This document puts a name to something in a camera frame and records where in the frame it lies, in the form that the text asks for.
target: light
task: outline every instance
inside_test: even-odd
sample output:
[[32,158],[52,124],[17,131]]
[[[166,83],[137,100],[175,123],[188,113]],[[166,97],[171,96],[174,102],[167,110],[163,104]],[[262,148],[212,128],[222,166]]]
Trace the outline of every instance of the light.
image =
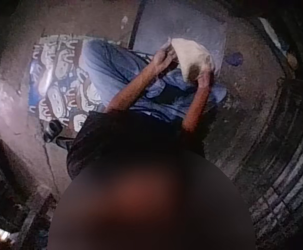
[[6,231],[0,229],[0,240],[1,241],[6,241],[9,236],[10,236],[9,232],[6,232]]

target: hand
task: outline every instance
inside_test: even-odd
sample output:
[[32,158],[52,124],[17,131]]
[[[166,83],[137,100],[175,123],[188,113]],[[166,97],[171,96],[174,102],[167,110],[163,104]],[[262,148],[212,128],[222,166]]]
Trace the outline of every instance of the hand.
[[171,38],[169,38],[167,43],[164,44],[158,52],[156,52],[150,62],[150,66],[153,67],[155,74],[158,75],[164,71],[175,58],[177,58],[177,55],[171,46]]
[[212,85],[213,72],[210,70],[204,70],[198,77],[199,89],[210,89]]

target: purple object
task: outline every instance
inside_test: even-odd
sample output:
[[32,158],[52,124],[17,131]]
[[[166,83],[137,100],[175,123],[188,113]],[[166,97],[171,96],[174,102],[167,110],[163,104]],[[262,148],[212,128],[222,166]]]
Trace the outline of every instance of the purple object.
[[236,52],[234,54],[228,55],[224,59],[228,64],[232,66],[239,66],[243,63],[243,55],[240,52]]

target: blue cloth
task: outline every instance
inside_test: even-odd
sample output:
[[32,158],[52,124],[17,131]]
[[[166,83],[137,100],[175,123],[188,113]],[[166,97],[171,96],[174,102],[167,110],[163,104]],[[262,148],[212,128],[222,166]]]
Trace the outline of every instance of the blue cloth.
[[[92,40],[82,48],[86,70],[105,106],[147,66],[147,62],[129,50],[106,41]],[[174,69],[156,79],[144,95],[130,108],[166,122],[184,118],[196,91],[196,86],[184,82],[180,69]],[[162,102],[166,93],[175,93],[171,102]],[[214,84],[209,102],[218,103],[226,95],[225,87]]]

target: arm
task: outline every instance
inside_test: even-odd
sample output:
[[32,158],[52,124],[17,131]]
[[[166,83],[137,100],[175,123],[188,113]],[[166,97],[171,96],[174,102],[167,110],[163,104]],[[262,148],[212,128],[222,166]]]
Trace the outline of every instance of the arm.
[[109,103],[106,112],[129,109],[145,91],[148,85],[152,83],[154,78],[164,71],[175,58],[176,54],[171,47],[171,40],[169,40],[155,54],[150,64],[146,66],[141,73],[127,85],[127,87],[114,96]]
[[182,122],[184,132],[192,134],[197,129],[199,119],[205,109],[210,93],[211,73],[206,71],[198,79],[198,89]]

